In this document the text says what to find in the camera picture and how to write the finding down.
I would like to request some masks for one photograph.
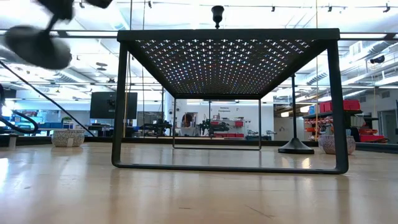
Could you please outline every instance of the orange object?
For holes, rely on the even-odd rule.
[[[315,132],[315,128],[305,128],[306,132]]]

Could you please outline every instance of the white wall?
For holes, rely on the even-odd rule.
[[[177,121],[181,121],[182,116],[188,112],[197,112],[198,113],[198,122],[201,122],[205,119],[205,115],[207,118],[209,113],[209,106],[207,103],[188,103],[186,107],[181,107],[180,111],[176,113]],[[258,114],[258,105],[247,105],[247,104],[211,104],[211,117],[213,115],[217,115],[220,113],[221,118],[236,118],[236,117],[244,117],[245,120],[250,120],[250,123],[246,123],[246,131],[251,129],[253,131],[259,130],[259,114]],[[265,134],[267,130],[274,130],[274,107],[273,105],[262,104],[261,106],[261,132]]]

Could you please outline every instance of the light wood floor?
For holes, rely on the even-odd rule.
[[[331,168],[335,157],[124,144],[123,161]],[[0,223],[397,223],[398,155],[356,151],[345,175],[117,169],[111,145],[0,151]]]

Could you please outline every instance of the fluorescent light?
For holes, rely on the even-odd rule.
[[[297,88],[317,88],[316,85],[298,85]],[[328,85],[318,85],[318,88],[330,88]]]
[[[32,85],[51,85],[50,82],[29,82]]]
[[[365,90],[359,90],[359,91],[355,91],[355,92],[353,92],[353,93],[348,93],[348,94],[346,94],[346,95],[344,95],[344,96],[355,96],[355,95],[358,95],[358,94],[360,94],[360,93],[362,93],[362,92],[364,92]]]
[[[117,85],[117,83],[94,83],[94,85]]]
[[[298,98],[296,98],[296,104],[298,104],[298,102],[303,101],[303,100],[310,100],[312,98],[316,97],[316,95],[313,96],[300,96]]]
[[[341,86],[342,88],[374,88],[374,86]]]
[[[319,102],[325,102],[325,101],[330,101],[331,96],[324,96],[318,99]]]
[[[379,88],[390,88],[390,89],[396,89],[398,86],[379,86]]]
[[[314,105],[314,102],[300,102],[296,103],[297,105]]]
[[[310,106],[303,106],[302,108],[300,108],[300,112],[301,113],[308,113],[309,109],[310,109]]]
[[[67,31],[68,35],[71,36],[106,36],[106,37],[117,37],[117,31]]]
[[[56,85],[90,85],[91,83],[55,83]]]
[[[381,39],[387,34],[340,34],[341,39]]]
[[[289,116],[289,112],[283,112],[280,114],[281,117],[287,118]]]
[[[217,104],[217,103],[236,103],[235,101],[212,101],[211,103]]]

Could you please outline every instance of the black screen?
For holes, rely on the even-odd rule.
[[[137,93],[129,93],[127,97],[127,119],[136,119]],[[90,118],[114,119],[115,106],[115,92],[94,92],[91,94]]]

